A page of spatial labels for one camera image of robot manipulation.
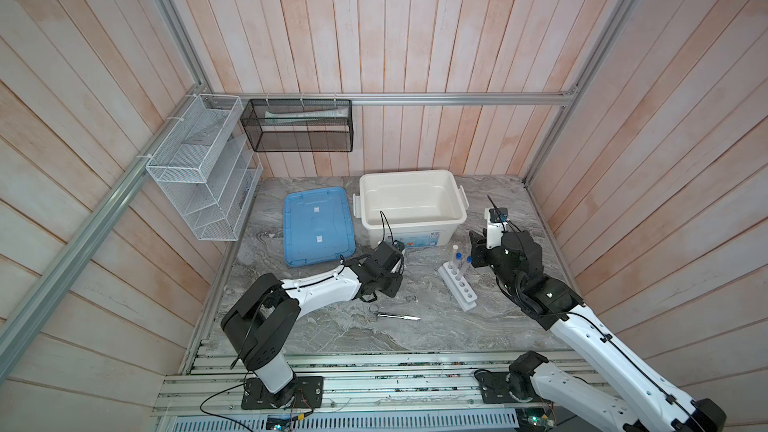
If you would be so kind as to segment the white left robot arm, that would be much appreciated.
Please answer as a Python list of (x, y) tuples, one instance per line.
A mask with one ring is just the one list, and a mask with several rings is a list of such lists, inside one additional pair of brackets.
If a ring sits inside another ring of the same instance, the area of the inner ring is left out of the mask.
[(258, 277), (221, 320), (235, 361), (256, 375), (251, 384), (277, 399), (290, 392), (295, 373), (283, 348), (296, 321), (336, 303), (372, 303), (380, 294), (395, 297), (403, 280), (404, 250), (399, 241), (383, 241), (370, 254), (342, 258), (334, 269), (305, 279), (279, 280), (272, 273)]

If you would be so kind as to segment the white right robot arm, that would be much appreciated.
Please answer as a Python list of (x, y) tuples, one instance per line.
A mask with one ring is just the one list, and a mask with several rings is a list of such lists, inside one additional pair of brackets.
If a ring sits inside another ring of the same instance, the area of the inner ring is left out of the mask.
[(472, 265), (487, 267), (502, 294), (577, 352), (612, 387), (607, 394), (528, 351), (506, 373), (476, 371), (489, 398), (543, 400), (565, 407), (600, 431), (721, 431), (724, 410), (695, 399), (645, 363), (597, 318), (567, 284), (543, 271), (529, 233), (486, 228), (469, 235)]

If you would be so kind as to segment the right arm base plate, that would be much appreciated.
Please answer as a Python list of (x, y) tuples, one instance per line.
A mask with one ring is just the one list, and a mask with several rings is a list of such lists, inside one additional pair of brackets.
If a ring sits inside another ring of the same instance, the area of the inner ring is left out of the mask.
[(484, 404), (529, 403), (538, 398), (530, 378), (518, 372), (478, 369), (473, 376)]

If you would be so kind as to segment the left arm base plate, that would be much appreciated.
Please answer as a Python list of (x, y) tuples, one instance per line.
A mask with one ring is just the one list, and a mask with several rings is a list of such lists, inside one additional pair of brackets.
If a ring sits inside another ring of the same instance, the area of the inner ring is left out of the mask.
[(322, 376), (294, 377), (279, 392), (270, 392), (259, 378), (244, 384), (243, 410), (270, 410), (293, 407), (320, 408), (324, 390)]

